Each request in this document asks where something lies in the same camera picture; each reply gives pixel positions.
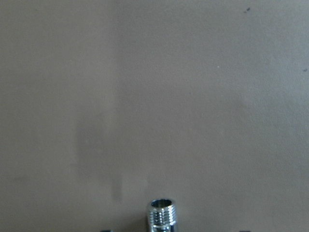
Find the chrome metal angle valve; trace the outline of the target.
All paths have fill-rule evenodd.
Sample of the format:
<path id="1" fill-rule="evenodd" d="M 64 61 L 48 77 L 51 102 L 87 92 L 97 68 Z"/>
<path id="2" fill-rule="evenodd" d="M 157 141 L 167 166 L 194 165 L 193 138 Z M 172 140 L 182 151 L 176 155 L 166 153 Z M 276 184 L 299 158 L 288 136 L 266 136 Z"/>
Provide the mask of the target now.
<path id="1" fill-rule="evenodd" d="M 149 232 L 177 232 L 177 207 L 172 199 L 153 199 L 147 205 Z"/>

